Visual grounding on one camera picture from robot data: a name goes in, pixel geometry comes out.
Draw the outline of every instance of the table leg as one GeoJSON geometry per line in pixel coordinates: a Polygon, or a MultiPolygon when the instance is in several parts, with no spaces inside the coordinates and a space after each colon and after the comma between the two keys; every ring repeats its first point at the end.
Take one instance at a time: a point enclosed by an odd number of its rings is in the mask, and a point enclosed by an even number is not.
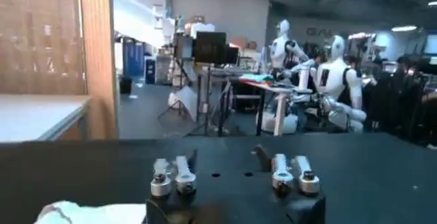
{"type": "Polygon", "coordinates": [[[231,96],[231,88],[232,88],[232,84],[230,83],[229,87],[227,89],[227,92],[226,92],[225,119],[227,119],[229,117],[229,103],[230,103],[229,99],[230,99],[230,96],[231,96]]]}
{"type": "Polygon", "coordinates": [[[202,82],[202,77],[201,75],[197,76],[197,106],[196,106],[196,123],[199,122],[199,107],[200,107],[200,97],[201,97],[201,82],[202,82]]]}
{"type": "Polygon", "coordinates": [[[208,128],[210,124],[210,81],[211,81],[211,67],[208,66],[208,77],[206,79],[205,136],[208,136],[208,128]]]}
{"type": "Polygon", "coordinates": [[[88,140],[88,119],[87,114],[84,113],[81,118],[79,118],[77,124],[79,125],[79,130],[81,131],[81,140],[88,140]]]}
{"type": "Polygon", "coordinates": [[[257,136],[261,135],[261,125],[262,125],[262,114],[264,112],[264,101],[266,99],[266,91],[260,89],[261,93],[259,95],[259,105],[258,105],[258,119],[257,119],[257,136]]]}
{"type": "Polygon", "coordinates": [[[285,94],[279,94],[277,96],[278,108],[276,110],[276,118],[274,120],[274,136],[282,136],[282,129],[284,125],[285,117],[285,102],[287,101],[287,96],[285,94]]]}
{"type": "Polygon", "coordinates": [[[225,88],[226,83],[221,83],[221,97],[220,97],[220,120],[218,121],[218,136],[223,135],[223,122],[225,121],[225,88]]]}

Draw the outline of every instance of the computer monitor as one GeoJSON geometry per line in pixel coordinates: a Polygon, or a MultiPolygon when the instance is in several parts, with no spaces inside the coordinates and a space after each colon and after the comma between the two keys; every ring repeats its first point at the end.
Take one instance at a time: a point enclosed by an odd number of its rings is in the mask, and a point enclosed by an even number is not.
{"type": "Polygon", "coordinates": [[[226,58],[224,64],[237,64],[239,49],[227,46],[226,47],[226,58]]]}
{"type": "Polygon", "coordinates": [[[197,32],[194,47],[195,62],[223,64],[226,59],[226,33],[197,32]]]}

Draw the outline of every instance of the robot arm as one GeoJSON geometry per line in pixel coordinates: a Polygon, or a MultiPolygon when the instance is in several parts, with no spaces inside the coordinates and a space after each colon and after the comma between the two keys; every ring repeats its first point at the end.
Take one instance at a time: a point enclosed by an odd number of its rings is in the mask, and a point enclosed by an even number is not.
{"type": "Polygon", "coordinates": [[[307,54],[303,52],[296,41],[291,41],[289,44],[287,44],[286,49],[293,52],[301,61],[308,61],[309,59],[307,54]]]}
{"type": "Polygon", "coordinates": [[[363,104],[361,77],[357,75],[356,70],[351,69],[346,73],[346,81],[349,85],[352,107],[361,110],[363,104]]]}
{"type": "Polygon", "coordinates": [[[363,132],[362,122],[367,117],[364,111],[353,109],[330,97],[324,97],[321,106],[324,112],[328,113],[328,120],[331,123],[346,131],[363,132]]]}
{"type": "Polygon", "coordinates": [[[325,97],[322,101],[322,108],[325,112],[338,112],[347,114],[351,120],[363,122],[366,120],[366,113],[359,109],[354,109],[346,104],[335,101],[331,97],[325,97]]]}
{"type": "Polygon", "coordinates": [[[296,66],[294,66],[293,68],[289,69],[289,70],[284,70],[284,75],[286,77],[291,77],[294,73],[300,72],[300,70],[302,70],[302,68],[310,68],[311,66],[313,66],[315,63],[315,61],[313,59],[310,59],[308,61],[305,61],[301,64],[298,64],[296,66]]]}

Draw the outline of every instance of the robot shoulder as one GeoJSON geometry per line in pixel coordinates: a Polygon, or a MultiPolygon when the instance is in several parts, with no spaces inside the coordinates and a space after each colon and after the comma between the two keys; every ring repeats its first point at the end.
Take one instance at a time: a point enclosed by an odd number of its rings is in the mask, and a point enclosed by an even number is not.
{"type": "Polygon", "coordinates": [[[361,72],[355,69],[346,69],[346,81],[350,86],[361,85],[361,72]]]}

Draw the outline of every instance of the white desk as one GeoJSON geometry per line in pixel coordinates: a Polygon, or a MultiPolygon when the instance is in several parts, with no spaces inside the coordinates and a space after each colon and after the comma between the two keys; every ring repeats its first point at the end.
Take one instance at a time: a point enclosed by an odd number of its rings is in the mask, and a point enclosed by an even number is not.
{"type": "MultiPolygon", "coordinates": [[[[293,91],[291,89],[281,88],[281,87],[271,87],[265,83],[252,83],[252,82],[243,82],[248,85],[252,85],[254,87],[258,87],[262,90],[268,90],[274,93],[278,93],[277,100],[278,100],[278,107],[276,110],[276,118],[274,120],[274,136],[281,136],[282,135],[282,128],[284,125],[284,118],[285,118],[285,102],[287,95],[290,95],[293,91]]],[[[260,105],[259,105],[259,111],[258,111],[258,119],[257,119],[257,135],[261,134],[261,125],[262,125],[262,117],[263,117],[263,110],[264,110],[264,98],[265,98],[265,92],[262,92],[261,98],[260,98],[260,105]]]]}
{"type": "Polygon", "coordinates": [[[87,139],[89,96],[0,94],[0,142],[55,140],[78,122],[87,139]]]}

